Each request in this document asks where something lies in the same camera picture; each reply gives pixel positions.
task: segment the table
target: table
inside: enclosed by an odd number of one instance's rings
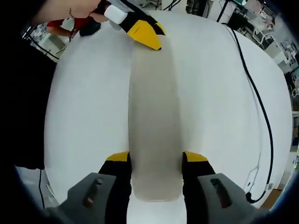
[[[232,34],[227,27],[195,15],[150,13],[171,41],[184,149],[206,156],[216,173],[224,173],[242,188],[260,157],[251,191],[252,198],[258,198],[269,171],[269,136]],[[246,37],[237,36],[271,124],[270,183],[276,187],[291,145],[290,96],[272,59]],[[98,172],[108,156],[128,149],[132,49],[133,40],[106,22],[93,36],[77,35],[57,65],[44,136],[46,172],[59,203],[71,186]],[[132,193],[128,223],[182,223],[184,209],[183,197],[171,203],[144,203]]]

